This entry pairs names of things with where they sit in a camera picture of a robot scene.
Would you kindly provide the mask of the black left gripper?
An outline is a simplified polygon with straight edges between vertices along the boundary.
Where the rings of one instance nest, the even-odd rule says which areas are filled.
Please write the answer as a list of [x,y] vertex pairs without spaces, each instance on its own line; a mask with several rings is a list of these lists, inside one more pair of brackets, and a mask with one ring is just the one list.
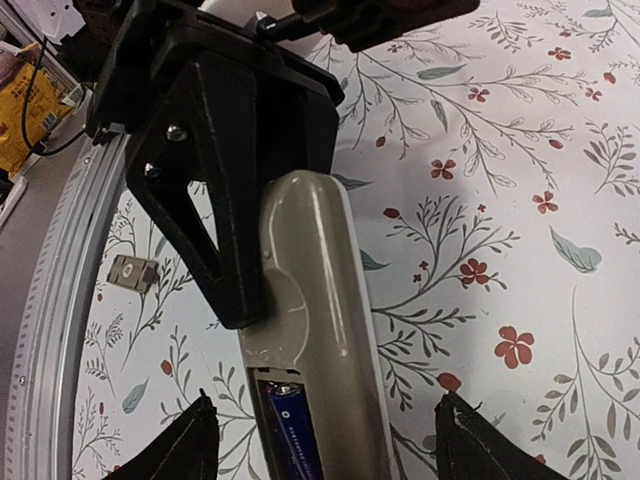
[[343,94],[303,58],[180,1],[136,1],[89,108],[131,137],[130,192],[226,329],[259,319],[257,173],[330,168]]

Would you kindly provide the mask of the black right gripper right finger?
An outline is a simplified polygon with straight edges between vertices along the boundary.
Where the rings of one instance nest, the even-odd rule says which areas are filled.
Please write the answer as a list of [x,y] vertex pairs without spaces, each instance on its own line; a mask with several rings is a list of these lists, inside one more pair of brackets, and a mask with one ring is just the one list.
[[519,449],[455,392],[435,408],[436,466],[442,480],[563,480]]

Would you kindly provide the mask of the grey battery compartment cover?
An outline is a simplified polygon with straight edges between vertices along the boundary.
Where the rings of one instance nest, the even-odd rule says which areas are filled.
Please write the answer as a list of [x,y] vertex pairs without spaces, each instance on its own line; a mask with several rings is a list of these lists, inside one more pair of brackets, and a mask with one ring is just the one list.
[[153,260],[118,254],[106,281],[121,288],[147,294],[158,278],[158,263]]

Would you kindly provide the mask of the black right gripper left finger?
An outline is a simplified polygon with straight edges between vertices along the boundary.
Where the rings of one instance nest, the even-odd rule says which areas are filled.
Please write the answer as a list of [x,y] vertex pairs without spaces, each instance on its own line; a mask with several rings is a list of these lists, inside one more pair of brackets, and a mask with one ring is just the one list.
[[200,396],[137,456],[112,472],[112,480],[216,480],[220,447],[217,409]]

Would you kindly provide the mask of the white remote control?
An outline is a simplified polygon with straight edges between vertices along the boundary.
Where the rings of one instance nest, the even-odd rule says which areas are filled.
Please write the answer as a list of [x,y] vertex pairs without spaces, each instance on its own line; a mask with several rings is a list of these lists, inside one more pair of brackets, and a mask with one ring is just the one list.
[[304,386],[323,479],[388,479],[391,433],[349,199],[326,174],[272,182],[260,214],[266,317],[239,340],[269,476],[285,479],[269,382]]

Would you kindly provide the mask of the black battery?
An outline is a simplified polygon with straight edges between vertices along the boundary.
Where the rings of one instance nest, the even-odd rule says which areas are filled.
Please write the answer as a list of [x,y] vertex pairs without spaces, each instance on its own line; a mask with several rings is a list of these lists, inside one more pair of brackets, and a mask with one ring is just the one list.
[[285,479],[323,479],[304,386],[293,382],[269,382],[266,393],[284,455]]

